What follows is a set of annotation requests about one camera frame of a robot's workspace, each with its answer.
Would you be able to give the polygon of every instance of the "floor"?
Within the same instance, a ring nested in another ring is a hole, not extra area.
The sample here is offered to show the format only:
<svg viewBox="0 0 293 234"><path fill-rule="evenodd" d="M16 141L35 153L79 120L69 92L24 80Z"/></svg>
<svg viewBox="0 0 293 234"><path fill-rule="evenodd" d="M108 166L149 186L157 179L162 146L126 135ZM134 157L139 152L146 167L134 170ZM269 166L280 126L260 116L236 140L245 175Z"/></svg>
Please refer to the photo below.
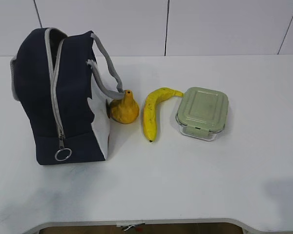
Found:
<svg viewBox="0 0 293 234"><path fill-rule="evenodd" d="M52 227L40 234L242 234L242 229L229 223L140 225L126 232L115 226Z"/></svg>

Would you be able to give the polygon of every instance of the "bag handle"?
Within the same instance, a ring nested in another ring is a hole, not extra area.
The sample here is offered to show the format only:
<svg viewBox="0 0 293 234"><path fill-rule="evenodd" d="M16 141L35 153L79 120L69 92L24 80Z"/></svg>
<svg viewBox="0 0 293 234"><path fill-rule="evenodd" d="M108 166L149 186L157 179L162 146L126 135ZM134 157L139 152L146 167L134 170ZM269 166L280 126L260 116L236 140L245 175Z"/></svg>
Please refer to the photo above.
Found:
<svg viewBox="0 0 293 234"><path fill-rule="evenodd" d="M123 90L123 83L122 80L120 79L119 75L117 74L113 62L110 58L110 56L108 55L106 49L103 47L100 39L97 37L97 35L95 35L94 33L91 34L91 37L95 40L97 47L99 48L100 52L103 54L103 56L105 57L106 63L107 63L107 68L108 68L108 72L111 74L111 76L113 76L117 82L117 90L118 92L112 91L112 90L108 90L102 83L101 80L101 75L98 69L98 65L95 61L88 59L88 61L86 62L87 65L89 65L91 67L91 71L93 73L94 79L97 82L99 88L101 89L101 91L108 96L111 99L123 99L125 92Z"/></svg>

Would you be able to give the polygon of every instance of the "lunch bag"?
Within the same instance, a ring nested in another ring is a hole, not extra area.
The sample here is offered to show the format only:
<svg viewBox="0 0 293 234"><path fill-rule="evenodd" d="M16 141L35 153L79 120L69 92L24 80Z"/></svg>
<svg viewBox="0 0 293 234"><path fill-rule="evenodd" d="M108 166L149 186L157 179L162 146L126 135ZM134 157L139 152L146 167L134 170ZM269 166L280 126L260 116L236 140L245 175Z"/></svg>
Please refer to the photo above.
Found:
<svg viewBox="0 0 293 234"><path fill-rule="evenodd" d="M118 83L117 92L102 84L93 40ZM11 72L13 97L29 118L40 165L106 160L108 101L122 99L124 91L92 31L68 37L56 28L35 29L11 60Z"/></svg>

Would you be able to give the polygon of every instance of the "zipper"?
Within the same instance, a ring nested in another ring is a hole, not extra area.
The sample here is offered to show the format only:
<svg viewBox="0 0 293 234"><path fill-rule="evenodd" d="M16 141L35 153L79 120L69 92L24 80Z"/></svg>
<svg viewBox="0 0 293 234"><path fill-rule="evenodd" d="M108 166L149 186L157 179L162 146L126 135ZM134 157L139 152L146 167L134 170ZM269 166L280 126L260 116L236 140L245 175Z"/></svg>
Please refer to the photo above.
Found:
<svg viewBox="0 0 293 234"><path fill-rule="evenodd" d="M50 31L52 29L54 28L48 28L45 31L44 39L45 39L45 46L46 46L46 53L47 53L48 67L49 67L52 111L53 111L53 115L54 115L54 119L55 119L55 123L57 127L57 132L58 132L58 138L59 138L59 150L55 153L55 159L57 161L65 161L71 156L72 150L69 148L65 148L65 145L64 145L65 133L64 133L63 125L62 125L57 93L56 93L59 68L60 68L61 51L62 51L62 45L63 45L64 39L62 39L59 43L57 58L56 58L55 66L53 67L52 54L51 54L51 48L50 48ZM68 151L69 153L68 156L66 156L66 158L64 159L58 159L58 154L64 150Z"/></svg>
<svg viewBox="0 0 293 234"><path fill-rule="evenodd" d="M51 80L51 103L52 103L54 119L57 125L57 131L58 131L58 137L59 137L59 149L65 148L64 147L65 133L64 133L64 128L61 121L60 110L59 110L58 99L57 99L57 92L56 92L63 42L64 42L64 39L61 40L58 47L57 60L55 62L54 72L53 72L53 76Z"/></svg>

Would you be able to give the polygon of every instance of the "green lid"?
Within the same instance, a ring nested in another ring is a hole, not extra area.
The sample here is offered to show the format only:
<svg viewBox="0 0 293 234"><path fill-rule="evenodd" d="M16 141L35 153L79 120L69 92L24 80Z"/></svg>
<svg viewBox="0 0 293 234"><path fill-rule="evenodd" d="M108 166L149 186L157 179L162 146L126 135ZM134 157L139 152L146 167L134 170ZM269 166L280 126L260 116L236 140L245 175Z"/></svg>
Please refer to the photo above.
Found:
<svg viewBox="0 0 293 234"><path fill-rule="evenodd" d="M176 119L190 135L205 137L225 127L228 112L226 94L198 87L189 88L180 103Z"/></svg>

